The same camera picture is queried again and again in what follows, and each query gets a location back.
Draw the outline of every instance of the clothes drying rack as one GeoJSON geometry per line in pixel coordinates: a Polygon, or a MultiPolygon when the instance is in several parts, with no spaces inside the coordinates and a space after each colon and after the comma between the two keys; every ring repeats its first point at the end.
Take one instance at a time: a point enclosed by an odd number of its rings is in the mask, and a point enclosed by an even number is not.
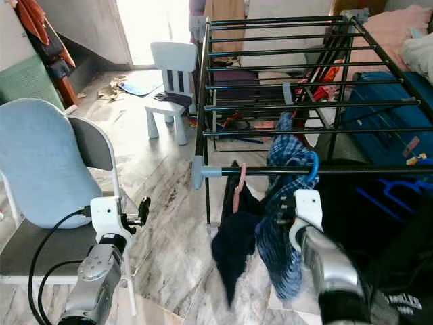
{"type": "MultiPolygon", "coordinates": [[[[280,78],[270,78],[267,80],[277,80],[280,78]]],[[[209,197],[209,178],[236,175],[240,173],[239,167],[215,167],[208,166],[208,140],[215,137],[273,137],[284,134],[325,134],[331,136],[329,145],[328,159],[332,159],[336,145],[336,136],[339,133],[362,133],[362,132],[422,132],[433,131],[433,109],[423,99],[417,89],[412,86],[398,66],[389,58],[386,52],[374,40],[374,38],[363,27],[360,20],[350,12],[341,16],[307,16],[292,18],[264,18],[264,19],[247,19],[247,20],[219,20],[211,22],[206,20],[206,30],[202,46],[202,57],[200,63],[200,88],[198,100],[198,117],[196,130],[196,152],[193,159],[192,177],[196,189],[202,186],[204,181],[206,191],[206,220],[210,225],[210,197],[209,197]],[[285,36],[268,36],[268,37],[243,37],[236,39],[216,39],[212,37],[213,32],[218,30],[247,30],[247,29],[272,29],[291,27],[308,27],[323,26],[331,29],[331,32],[325,34],[309,35],[285,35],[285,36]],[[367,46],[355,47],[353,41],[355,37],[363,37],[367,46]],[[318,48],[303,49],[267,49],[260,51],[233,51],[233,52],[214,52],[212,44],[218,42],[247,42],[247,41],[275,41],[291,39],[314,39],[323,38],[323,46],[318,48]],[[379,62],[350,62],[352,51],[374,50],[380,58],[379,62]],[[213,58],[220,57],[240,57],[240,56],[268,56],[279,54],[293,53],[319,53],[315,64],[290,64],[279,66],[249,66],[249,67],[221,67],[212,63],[213,58]],[[334,63],[340,54],[344,58],[343,63],[334,63]],[[321,77],[326,75],[332,66],[342,67],[342,80],[324,82],[321,77]],[[394,75],[395,80],[385,81],[348,81],[348,69],[351,66],[386,66],[394,75]],[[216,71],[234,71],[234,70],[251,70],[251,71],[270,71],[278,69],[311,69],[311,72],[304,76],[307,78],[306,83],[292,83],[290,85],[293,93],[293,104],[287,104],[285,101],[274,98],[272,95],[266,96],[247,95],[243,98],[225,98],[219,99],[219,92],[239,91],[241,89],[281,89],[281,85],[249,85],[249,84],[227,84],[216,85],[214,74],[216,71]],[[364,85],[364,84],[388,84],[398,83],[404,87],[410,95],[409,98],[400,100],[380,100],[365,102],[348,102],[344,99],[346,86],[364,85]],[[313,97],[315,90],[322,85],[340,86],[340,93],[336,101],[333,102],[316,102],[313,97]],[[401,106],[417,105],[424,113],[431,125],[425,127],[403,127],[403,128],[377,128],[377,129],[347,129],[342,125],[342,113],[345,107],[384,107],[389,106],[391,109],[401,106]],[[329,125],[320,113],[319,108],[333,107],[336,108],[334,123],[329,125]],[[301,118],[309,111],[315,111],[317,118],[321,121],[323,127],[305,127],[294,121],[294,128],[290,131],[278,131],[275,129],[253,129],[247,131],[229,131],[226,129],[218,130],[215,127],[215,116],[230,116],[234,112],[241,112],[242,116],[263,117],[270,115],[278,116],[281,112],[297,112],[301,118]]],[[[246,175],[283,175],[283,174],[301,174],[310,173],[308,167],[247,167],[246,175]]],[[[320,175],[336,174],[432,174],[433,167],[427,166],[377,166],[377,165],[332,165],[322,166],[319,168],[320,175]]]]}

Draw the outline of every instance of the wall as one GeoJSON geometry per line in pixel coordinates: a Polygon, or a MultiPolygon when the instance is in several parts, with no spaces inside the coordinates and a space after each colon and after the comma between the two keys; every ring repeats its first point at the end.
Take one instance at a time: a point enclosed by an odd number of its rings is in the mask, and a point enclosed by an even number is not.
{"type": "Polygon", "coordinates": [[[54,29],[115,64],[130,64],[116,0],[38,0],[54,29]]]}
{"type": "Polygon", "coordinates": [[[432,0],[388,0],[386,10],[405,9],[410,5],[420,5],[422,7],[433,7],[432,0]]]}
{"type": "Polygon", "coordinates": [[[8,2],[0,0],[0,72],[36,54],[8,2]]]}

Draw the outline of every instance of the white plastic chair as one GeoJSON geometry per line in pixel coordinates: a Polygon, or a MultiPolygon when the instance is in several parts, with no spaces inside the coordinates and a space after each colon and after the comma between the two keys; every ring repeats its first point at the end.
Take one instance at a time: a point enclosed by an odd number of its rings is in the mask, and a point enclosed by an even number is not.
{"type": "MultiPolygon", "coordinates": [[[[31,106],[35,100],[29,100],[31,106]]],[[[47,109],[56,110],[55,106],[45,102],[47,109]]],[[[104,192],[104,196],[118,196],[122,198],[122,206],[126,201],[133,201],[121,189],[118,181],[118,173],[114,151],[106,134],[94,123],[82,118],[69,116],[68,120],[74,130],[76,143],[80,156],[86,167],[110,171],[113,184],[112,192],[104,192]]],[[[16,231],[8,240],[0,254],[0,282],[6,284],[26,284],[28,271],[33,254],[38,243],[45,237],[48,229],[38,227],[27,219],[23,219],[14,198],[14,189],[11,188],[7,175],[2,173],[7,198],[12,210],[12,217],[17,225],[16,231]]],[[[55,264],[68,260],[84,258],[89,248],[95,244],[95,231],[91,225],[84,225],[72,229],[58,229],[51,236],[39,255],[33,282],[41,282],[46,271],[55,264]]],[[[75,284],[78,274],[78,265],[65,265],[54,272],[47,284],[75,284]]],[[[129,287],[132,314],[136,314],[135,296],[131,275],[129,254],[124,252],[124,276],[129,287]]]]}
{"type": "MultiPolygon", "coordinates": [[[[156,68],[162,71],[164,90],[167,93],[186,95],[192,98],[190,113],[196,113],[196,104],[191,82],[191,73],[196,69],[197,47],[191,43],[153,42],[150,49],[156,68]]],[[[175,122],[176,138],[179,145],[187,144],[188,139],[183,124],[182,114],[185,108],[172,102],[161,102],[152,98],[160,92],[157,89],[147,96],[147,130],[150,139],[159,137],[154,113],[163,114],[167,123],[175,122]]]]}

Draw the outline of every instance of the blue suitcase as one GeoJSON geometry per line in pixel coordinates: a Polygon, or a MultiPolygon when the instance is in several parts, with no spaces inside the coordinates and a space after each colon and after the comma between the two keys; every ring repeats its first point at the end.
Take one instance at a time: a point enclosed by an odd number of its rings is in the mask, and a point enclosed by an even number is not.
{"type": "MultiPolygon", "coordinates": [[[[405,72],[405,76],[422,94],[433,109],[433,86],[415,72],[405,72]]],[[[359,80],[392,80],[387,72],[366,72],[359,80]]],[[[351,102],[400,100],[409,98],[409,94],[398,84],[358,85],[351,95],[351,102]]],[[[348,129],[379,129],[394,127],[429,127],[432,124],[418,106],[348,107],[343,116],[343,123],[348,129]]],[[[375,165],[405,165],[407,160],[422,153],[433,158],[433,132],[377,132],[353,133],[366,156],[375,165]]]]}

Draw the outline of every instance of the bright doorway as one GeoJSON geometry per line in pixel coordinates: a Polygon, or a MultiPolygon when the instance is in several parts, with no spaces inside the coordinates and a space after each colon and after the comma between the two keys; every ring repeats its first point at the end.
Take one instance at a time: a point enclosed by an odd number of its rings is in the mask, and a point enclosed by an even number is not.
{"type": "Polygon", "coordinates": [[[188,42],[189,0],[117,0],[134,65],[154,64],[150,43],[188,42]]]}

